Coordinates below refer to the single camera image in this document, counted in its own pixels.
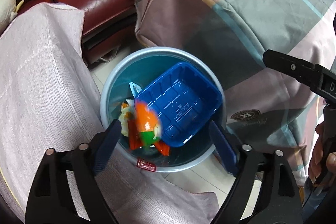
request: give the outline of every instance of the silver bolt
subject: silver bolt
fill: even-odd
[[[284,153],[281,150],[275,150],[275,154],[279,157],[282,157]]]
[[[87,143],[81,143],[78,148],[79,150],[86,150],[89,148],[89,145]]]
[[[243,145],[241,146],[241,148],[242,148],[243,150],[245,150],[245,151],[251,151],[251,150],[252,150],[251,145],[248,145],[248,144],[243,144]]]
[[[49,149],[47,149],[47,151],[45,153],[46,153],[46,155],[50,156],[54,152],[55,152],[55,150],[53,148],[49,148]]]

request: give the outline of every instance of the trash can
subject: trash can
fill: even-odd
[[[219,124],[226,125],[226,109],[223,89],[213,72],[193,55],[169,47],[152,47],[139,50],[124,58],[107,78],[100,101],[100,115],[104,128],[113,119],[118,118],[122,102],[132,96],[129,82],[145,88],[166,70],[181,61],[189,62],[200,70],[216,85],[223,97],[222,106],[213,115]],[[155,148],[129,148],[128,137],[121,136],[116,146],[134,165],[138,158],[149,161],[156,166],[157,172],[171,173],[189,169],[206,159],[215,149],[204,126],[194,137],[181,147],[171,147],[169,156],[163,156]]]

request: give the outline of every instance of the red label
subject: red label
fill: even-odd
[[[141,168],[141,169],[145,169],[151,172],[156,172],[156,165],[150,163],[149,161],[143,160],[141,158],[138,158],[138,161],[136,163],[136,166]]]

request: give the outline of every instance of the blue gripper pad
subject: blue gripper pad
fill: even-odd
[[[94,165],[92,171],[94,175],[103,171],[111,157],[111,154],[117,145],[117,142],[121,135],[121,123],[116,120],[113,125],[110,125],[107,130],[107,135],[97,152],[95,153]]]
[[[238,156],[214,121],[209,123],[209,135],[217,149],[225,170],[236,176],[238,173]]]

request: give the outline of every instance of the plaid fabric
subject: plaid fabric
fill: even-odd
[[[226,96],[227,128],[264,152],[283,150],[299,185],[323,99],[265,68],[273,49],[331,68],[335,0],[136,0],[137,39],[184,49],[205,62]],[[234,114],[258,110],[254,120]]]

